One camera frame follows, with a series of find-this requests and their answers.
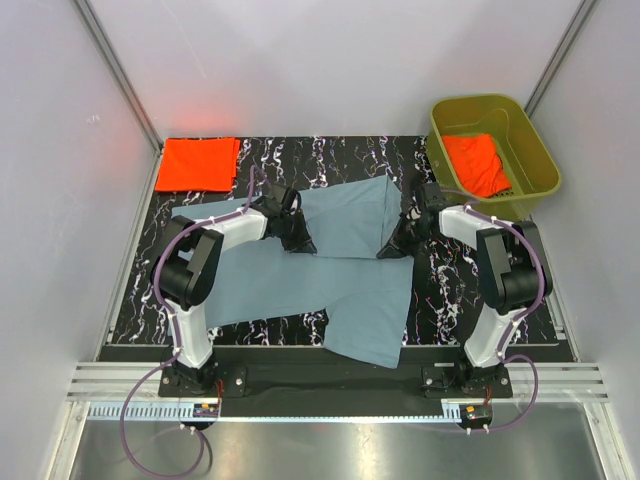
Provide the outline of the grey-blue t-shirt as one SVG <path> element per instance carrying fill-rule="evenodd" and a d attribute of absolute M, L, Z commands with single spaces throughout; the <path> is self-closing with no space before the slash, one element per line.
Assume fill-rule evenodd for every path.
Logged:
<path fill-rule="evenodd" d="M 316 253 L 287 253 L 277 239 L 223 253 L 205 302 L 207 327 L 325 311 L 326 349 L 396 368 L 413 260 L 376 255 L 400 218 L 400 190 L 379 176 L 306 190 L 302 207 Z"/>

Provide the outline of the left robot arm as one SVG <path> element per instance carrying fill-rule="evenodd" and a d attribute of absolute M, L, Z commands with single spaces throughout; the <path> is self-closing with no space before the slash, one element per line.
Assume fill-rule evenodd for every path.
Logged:
<path fill-rule="evenodd" d="M 193 395 L 206 395 L 222 385 L 204 307 L 220 258 L 228 250 L 269 238 L 279 239 L 288 253 L 317 252 L 299 191 L 276 184 L 267 194 L 220 216 L 192 220 L 176 215 L 156 245 L 150 281 L 168 312 L 173 335 L 173 353 L 163 369 Z"/>

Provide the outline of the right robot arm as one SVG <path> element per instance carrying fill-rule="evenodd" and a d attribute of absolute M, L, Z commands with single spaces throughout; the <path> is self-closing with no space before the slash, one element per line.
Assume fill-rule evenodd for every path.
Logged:
<path fill-rule="evenodd" d="M 476 325 L 453 365 L 424 380 L 426 396 L 459 394 L 484 397 L 506 376 L 508 344 L 521 322 L 548 296 L 552 281 L 539 230 L 531 221 L 511 222 L 477 211 L 479 200 L 451 191 L 466 200 L 455 205 L 436 183 L 419 181 L 415 202 L 377 253 L 379 259 L 416 258 L 429 238 L 457 240 L 476 252 L 483 307 Z"/>

